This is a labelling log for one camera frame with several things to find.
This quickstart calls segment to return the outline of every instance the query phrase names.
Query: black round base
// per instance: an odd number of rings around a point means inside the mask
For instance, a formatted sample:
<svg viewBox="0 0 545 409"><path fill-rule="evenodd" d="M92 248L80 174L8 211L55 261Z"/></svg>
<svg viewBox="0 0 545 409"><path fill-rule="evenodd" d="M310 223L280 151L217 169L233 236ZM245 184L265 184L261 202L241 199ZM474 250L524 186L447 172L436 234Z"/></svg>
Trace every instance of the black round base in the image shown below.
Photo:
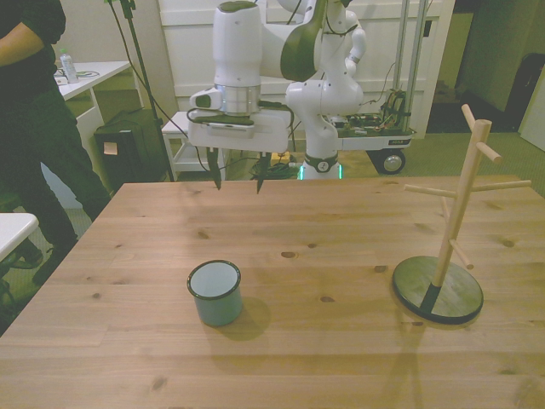
<svg viewBox="0 0 545 409"><path fill-rule="evenodd" d="M483 291L470 273L454 263L443 285L432 285L438 260L429 256L404 260L393 270L393 290L410 311L426 320L451 325L469 322L483 308Z"/></svg>

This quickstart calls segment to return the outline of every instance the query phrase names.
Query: person's arm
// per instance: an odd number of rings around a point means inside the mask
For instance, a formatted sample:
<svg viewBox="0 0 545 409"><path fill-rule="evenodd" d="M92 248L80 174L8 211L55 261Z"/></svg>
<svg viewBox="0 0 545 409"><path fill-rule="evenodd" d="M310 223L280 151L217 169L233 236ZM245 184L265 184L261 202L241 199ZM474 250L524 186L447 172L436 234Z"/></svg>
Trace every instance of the person's arm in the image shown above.
<svg viewBox="0 0 545 409"><path fill-rule="evenodd" d="M42 39L23 23L0 38L0 66L9 66L36 54L44 47Z"/></svg>

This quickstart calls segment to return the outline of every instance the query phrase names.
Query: caster wheel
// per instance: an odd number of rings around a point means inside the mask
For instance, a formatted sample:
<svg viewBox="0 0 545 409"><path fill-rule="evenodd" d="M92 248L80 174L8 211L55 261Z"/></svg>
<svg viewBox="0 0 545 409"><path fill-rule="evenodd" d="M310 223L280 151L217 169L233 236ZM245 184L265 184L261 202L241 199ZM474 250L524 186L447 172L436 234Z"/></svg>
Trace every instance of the caster wheel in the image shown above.
<svg viewBox="0 0 545 409"><path fill-rule="evenodd" d="M397 175L405 167L405 155L401 149L367 151L367 155L378 173Z"/></svg>

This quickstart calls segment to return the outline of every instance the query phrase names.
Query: black box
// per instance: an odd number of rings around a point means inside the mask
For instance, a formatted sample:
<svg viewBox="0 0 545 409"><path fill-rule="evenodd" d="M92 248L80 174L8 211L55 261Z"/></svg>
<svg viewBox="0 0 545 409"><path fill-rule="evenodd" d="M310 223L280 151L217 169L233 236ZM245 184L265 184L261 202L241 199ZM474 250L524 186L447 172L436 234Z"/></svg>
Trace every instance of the black box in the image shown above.
<svg viewBox="0 0 545 409"><path fill-rule="evenodd" d="M152 110L121 112L95 132L95 141L112 188L163 179L168 159Z"/></svg>

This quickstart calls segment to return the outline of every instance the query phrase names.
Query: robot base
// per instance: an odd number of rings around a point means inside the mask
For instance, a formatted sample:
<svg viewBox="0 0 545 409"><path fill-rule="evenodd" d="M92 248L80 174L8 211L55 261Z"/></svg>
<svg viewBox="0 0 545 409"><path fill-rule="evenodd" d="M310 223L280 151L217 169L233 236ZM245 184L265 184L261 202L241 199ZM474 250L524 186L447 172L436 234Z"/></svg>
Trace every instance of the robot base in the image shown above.
<svg viewBox="0 0 545 409"><path fill-rule="evenodd" d="M299 170L298 179L302 181L310 179L342 179L342 165L336 163L327 172L320 173L305 162Z"/></svg>

